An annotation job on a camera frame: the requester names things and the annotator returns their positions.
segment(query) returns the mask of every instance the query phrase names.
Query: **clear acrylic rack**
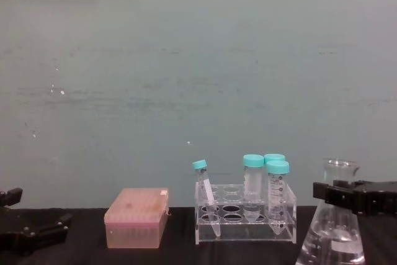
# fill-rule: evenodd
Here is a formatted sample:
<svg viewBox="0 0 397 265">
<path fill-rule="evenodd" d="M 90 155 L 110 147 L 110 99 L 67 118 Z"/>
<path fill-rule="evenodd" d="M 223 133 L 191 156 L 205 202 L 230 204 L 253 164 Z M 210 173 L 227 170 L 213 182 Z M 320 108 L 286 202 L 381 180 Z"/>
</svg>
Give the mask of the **clear acrylic rack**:
<svg viewBox="0 0 397 265">
<path fill-rule="evenodd" d="M 285 229 L 276 235 L 269 226 L 267 218 L 267 188 L 262 188 L 261 200 L 248 202 L 243 199 L 244 186 L 242 184 L 214 184 L 212 191 L 217 206 L 221 226 L 221 236 L 216 237 L 212 223 L 208 221 L 205 209 L 205 199 L 199 191 L 199 184 L 195 185 L 195 242 L 196 245 L 204 241 L 286 241 L 297 242 L 297 200 L 291 188 L 287 186 L 286 204 L 287 221 Z M 250 222 L 244 216 L 244 206 L 256 204 L 260 216 Z"/>
</svg>

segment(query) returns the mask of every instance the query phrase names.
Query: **water in flask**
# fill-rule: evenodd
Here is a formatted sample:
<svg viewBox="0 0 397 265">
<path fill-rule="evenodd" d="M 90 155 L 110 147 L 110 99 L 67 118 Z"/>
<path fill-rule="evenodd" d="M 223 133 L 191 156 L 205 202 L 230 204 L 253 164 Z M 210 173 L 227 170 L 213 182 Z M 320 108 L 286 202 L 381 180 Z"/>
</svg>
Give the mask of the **water in flask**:
<svg viewBox="0 0 397 265">
<path fill-rule="evenodd" d="M 325 181 L 351 182 L 358 168 L 350 161 L 329 159 Z M 321 200 L 296 265 L 365 265 L 357 216 Z"/>
</svg>

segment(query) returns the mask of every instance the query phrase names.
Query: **tube cap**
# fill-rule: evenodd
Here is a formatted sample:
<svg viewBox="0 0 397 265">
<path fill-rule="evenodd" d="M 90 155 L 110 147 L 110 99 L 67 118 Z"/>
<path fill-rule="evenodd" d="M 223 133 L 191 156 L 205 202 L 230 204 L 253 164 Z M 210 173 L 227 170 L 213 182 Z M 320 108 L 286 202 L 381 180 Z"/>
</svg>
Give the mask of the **tube cap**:
<svg viewBox="0 0 397 265">
<path fill-rule="evenodd" d="M 290 172 L 288 161 L 269 161 L 266 166 L 267 172 L 271 174 L 287 174 Z"/>
<path fill-rule="evenodd" d="M 244 155 L 243 165 L 250 168 L 260 168 L 265 165 L 265 159 L 262 155 Z"/>
<path fill-rule="evenodd" d="M 207 163 L 205 159 L 202 159 L 201 161 L 195 161 L 192 163 L 193 169 L 198 170 L 207 167 Z"/>
<path fill-rule="evenodd" d="M 285 161 L 285 155 L 280 155 L 278 153 L 268 153 L 264 155 L 265 163 L 268 161 Z"/>
</svg>

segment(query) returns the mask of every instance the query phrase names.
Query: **black clamp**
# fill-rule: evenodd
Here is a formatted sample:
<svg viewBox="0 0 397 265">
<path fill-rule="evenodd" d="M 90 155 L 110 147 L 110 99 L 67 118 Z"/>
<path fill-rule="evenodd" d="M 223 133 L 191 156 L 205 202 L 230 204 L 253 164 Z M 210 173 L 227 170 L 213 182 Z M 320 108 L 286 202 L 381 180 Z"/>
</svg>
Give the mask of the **black clamp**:
<svg viewBox="0 0 397 265">
<path fill-rule="evenodd" d="M 397 181 L 334 181 L 333 186 L 314 182 L 313 197 L 357 215 L 397 216 Z"/>
<path fill-rule="evenodd" d="M 19 254 L 31 254 L 36 249 L 64 243 L 72 216 L 66 214 L 55 222 L 37 227 L 25 219 L 19 210 L 9 209 L 20 202 L 22 189 L 7 194 L 0 192 L 0 250 L 8 249 Z"/>
</svg>

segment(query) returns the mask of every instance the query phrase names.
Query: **erlenmeyer flask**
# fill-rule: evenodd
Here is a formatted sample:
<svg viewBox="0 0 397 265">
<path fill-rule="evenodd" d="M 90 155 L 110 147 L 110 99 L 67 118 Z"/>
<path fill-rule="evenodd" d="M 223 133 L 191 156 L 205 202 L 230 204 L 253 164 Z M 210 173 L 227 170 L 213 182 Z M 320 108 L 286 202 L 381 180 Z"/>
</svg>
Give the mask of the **erlenmeyer flask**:
<svg viewBox="0 0 397 265">
<path fill-rule="evenodd" d="M 352 182 L 359 167 L 350 161 L 327 159 L 324 180 Z M 357 216 L 321 200 L 295 265 L 364 265 Z"/>
</svg>

